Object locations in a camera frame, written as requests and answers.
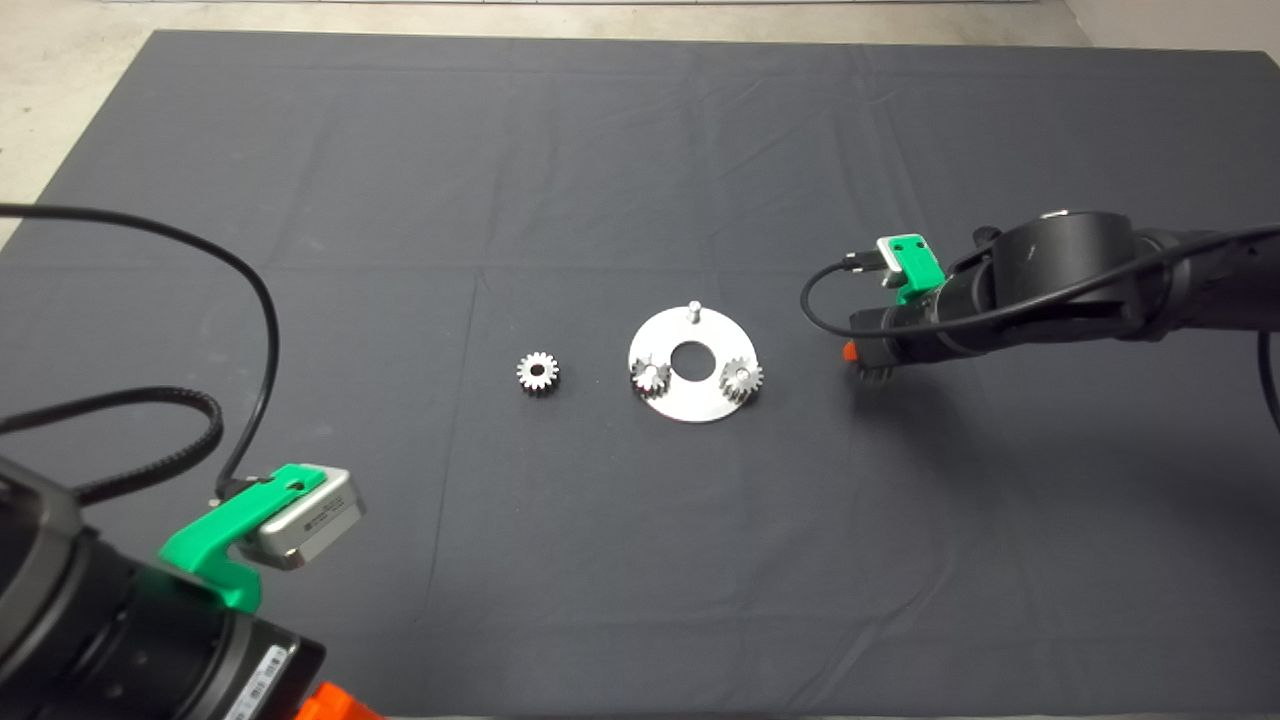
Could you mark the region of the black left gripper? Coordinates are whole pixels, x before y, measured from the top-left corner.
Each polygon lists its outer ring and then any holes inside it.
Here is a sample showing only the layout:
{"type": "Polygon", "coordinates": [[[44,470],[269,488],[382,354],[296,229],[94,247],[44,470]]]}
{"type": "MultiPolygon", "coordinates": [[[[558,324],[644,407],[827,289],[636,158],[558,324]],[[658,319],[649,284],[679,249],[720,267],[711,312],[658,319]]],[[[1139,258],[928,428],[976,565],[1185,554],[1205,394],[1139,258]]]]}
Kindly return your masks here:
{"type": "Polygon", "coordinates": [[[244,612],[165,612],[155,623],[155,716],[292,719],[298,710],[298,720],[384,720],[329,682],[303,702],[325,659],[324,644],[244,612]]]}

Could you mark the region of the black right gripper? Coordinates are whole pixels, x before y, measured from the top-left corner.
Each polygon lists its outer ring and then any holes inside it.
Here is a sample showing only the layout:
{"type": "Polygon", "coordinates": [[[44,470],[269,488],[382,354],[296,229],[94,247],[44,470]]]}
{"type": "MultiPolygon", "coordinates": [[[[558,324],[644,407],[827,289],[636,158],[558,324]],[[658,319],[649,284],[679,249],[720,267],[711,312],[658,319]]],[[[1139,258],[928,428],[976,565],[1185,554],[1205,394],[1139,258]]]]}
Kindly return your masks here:
{"type": "Polygon", "coordinates": [[[854,313],[854,331],[884,331],[923,327],[916,334],[846,341],[844,360],[859,366],[908,366],[977,357],[1000,348],[998,332],[988,325],[960,331],[937,331],[940,323],[961,320],[995,307],[987,270],[956,274],[941,287],[913,301],[892,307],[873,307],[854,313]]]}

